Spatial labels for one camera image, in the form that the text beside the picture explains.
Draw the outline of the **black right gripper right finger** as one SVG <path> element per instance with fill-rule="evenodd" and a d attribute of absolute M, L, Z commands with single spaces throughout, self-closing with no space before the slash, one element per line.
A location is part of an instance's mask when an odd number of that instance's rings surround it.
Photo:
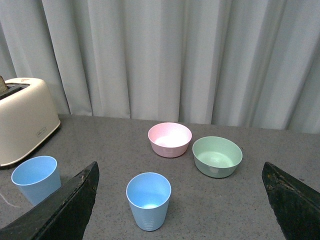
<path fill-rule="evenodd" d="M 320 238 L 320 193 L 265 162 L 262 181 L 277 223 L 287 240 Z"/>

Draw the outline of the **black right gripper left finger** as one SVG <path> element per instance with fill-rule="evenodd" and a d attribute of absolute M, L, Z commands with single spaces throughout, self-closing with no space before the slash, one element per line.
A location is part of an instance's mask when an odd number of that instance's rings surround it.
<path fill-rule="evenodd" d="M 30 211 L 0 230 L 2 240 L 81 240 L 90 220 L 99 183 L 92 162 Z"/>

